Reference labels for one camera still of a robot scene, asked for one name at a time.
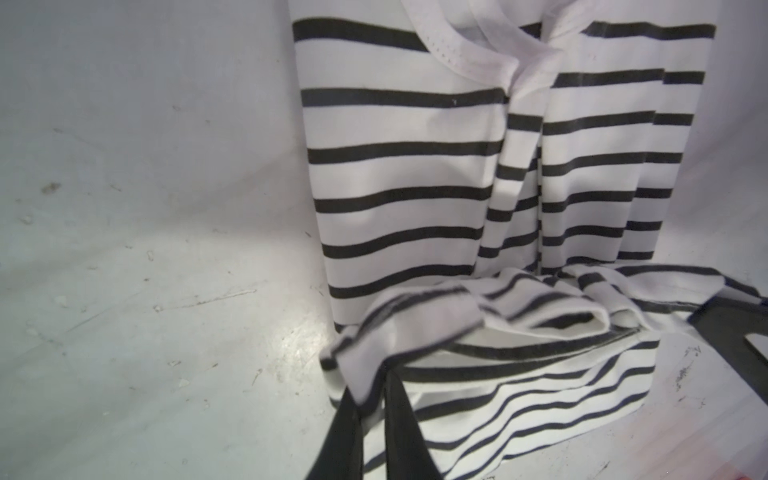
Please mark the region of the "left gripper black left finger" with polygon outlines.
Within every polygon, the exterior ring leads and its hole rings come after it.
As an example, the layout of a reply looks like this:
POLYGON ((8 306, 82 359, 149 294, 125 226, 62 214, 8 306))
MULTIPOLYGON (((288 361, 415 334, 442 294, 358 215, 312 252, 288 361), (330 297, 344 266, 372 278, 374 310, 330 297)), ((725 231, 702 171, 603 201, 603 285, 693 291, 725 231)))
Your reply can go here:
POLYGON ((363 427, 359 409, 345 390, 306 480, 362 480, 363 427))

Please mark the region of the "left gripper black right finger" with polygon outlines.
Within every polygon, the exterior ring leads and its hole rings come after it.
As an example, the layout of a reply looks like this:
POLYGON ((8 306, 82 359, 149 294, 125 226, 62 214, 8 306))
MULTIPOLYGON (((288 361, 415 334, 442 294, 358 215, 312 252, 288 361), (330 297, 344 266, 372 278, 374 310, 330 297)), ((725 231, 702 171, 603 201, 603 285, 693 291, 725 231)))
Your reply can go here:
POLYGON ((441 480, 401 379, 387 374, 384 388, 387 478, 441 480))

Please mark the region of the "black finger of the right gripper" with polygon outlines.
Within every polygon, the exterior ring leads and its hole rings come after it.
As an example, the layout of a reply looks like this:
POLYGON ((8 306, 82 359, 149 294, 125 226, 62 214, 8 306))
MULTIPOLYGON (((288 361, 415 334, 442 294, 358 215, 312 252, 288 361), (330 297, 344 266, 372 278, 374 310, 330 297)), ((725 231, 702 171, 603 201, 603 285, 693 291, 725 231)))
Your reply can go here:
POLYGON ((689 323, 766 404, 767 307, 716 297, 689 323))

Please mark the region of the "black white striped tank top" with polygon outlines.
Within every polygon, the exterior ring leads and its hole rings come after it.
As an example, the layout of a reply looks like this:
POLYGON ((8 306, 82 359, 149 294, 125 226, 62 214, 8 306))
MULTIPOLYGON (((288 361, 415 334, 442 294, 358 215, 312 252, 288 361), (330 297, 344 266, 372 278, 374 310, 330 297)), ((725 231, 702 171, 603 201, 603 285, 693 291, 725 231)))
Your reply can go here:
POLYGON ((637 410, 665 333, 756 289, 652 258, 717 1, 293 1, 336 339, 319 361, 388 479, 401 379, 442 479, 637 410))

